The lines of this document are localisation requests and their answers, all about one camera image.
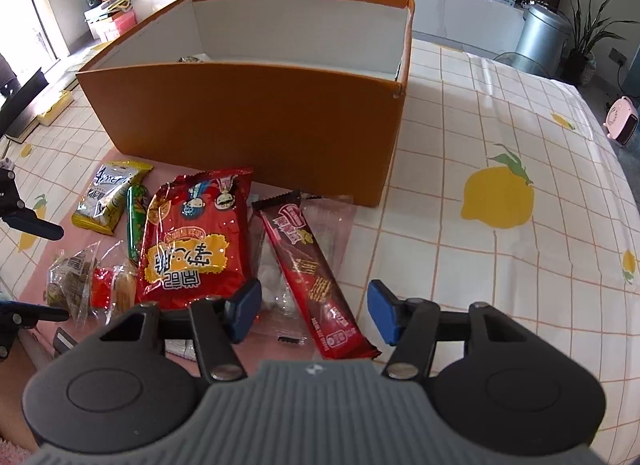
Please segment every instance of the silver trash can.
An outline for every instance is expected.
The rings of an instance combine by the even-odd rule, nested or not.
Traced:
[[[525,12],[526,23],[516,52],[537,62],[553,77],[558,70],[562,49],[569,40],[572,26],[564,17],[541,5]]]

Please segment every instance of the barcode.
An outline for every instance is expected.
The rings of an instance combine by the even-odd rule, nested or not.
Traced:
[[[87,198],[91,198],[92,200],[101,200],[105,195],[105,191],[100,189],[89,189],[86,193]]]
[[[82,265],[84,264],[84,257],[81,254],[74,255],[74,257],[70,257],[67,265],[78,273],[82,270]]]

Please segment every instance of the lemon print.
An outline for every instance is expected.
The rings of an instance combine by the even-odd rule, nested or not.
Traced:
[[[622,273],[629,284],[634,280],[636,273],[636,257],[630,251],[622,255]]]
[[[47,199],[44,194],[41,194],[36,198],[36,204],[33,207],[33,210],[36,213],[36,216],[41,220],[44,220],[45,214],[47,213]],[[33,247],[36,242],[36,236],[33,234],[27,234],[23,232],[20,235],[20,242],[18,243],[18,252],[24,252],[25,250],[29,250]]]
[[[564,129],[569,131],[575,131],[575,126],[569,123],[566,119],[562,118],[560,115],[557,115],[556,113],[552,113],[551,116],[558,124],[564,127]]]
[[[482,169],[465,184],[465,201],[460,216],[480,220],[494,229],[512,229],[524,225],[533,213],[533,182],[522,161],[509,148],[507,153],[490,158],[503,167]]]
[[[33,146],[31,144],[25,144],[20,152],[20,158],[27,158],[27,156],[31,155],[32,151]]]

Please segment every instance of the checkered tablecloth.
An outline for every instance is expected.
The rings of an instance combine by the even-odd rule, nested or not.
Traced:
[[[384,362],[365,289],[466,311],[492,303],[597,377],[607,412],[593,448],[640,454],[640,216],[619,162],[575,88],[414,41],[398,144],[382,203],[360,208],[342,291]],[[59,221],[112,148],[80,89],[51,127],[14,144],[20,193]],[[20,249],[0,223],[0,277],[20,296],[44,241]],[[462,356],[438,347],[434,370]]]

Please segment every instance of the red snack bag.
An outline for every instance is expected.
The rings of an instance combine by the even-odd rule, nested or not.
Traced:
[[[136,302],[180,309],[230,297],[251,278],[246,199],[251,168],[179,176],[146,214]]]
[[[300,210],[300,192],[254,203],[302,317],[325,359],[380,355],[360,332]]]

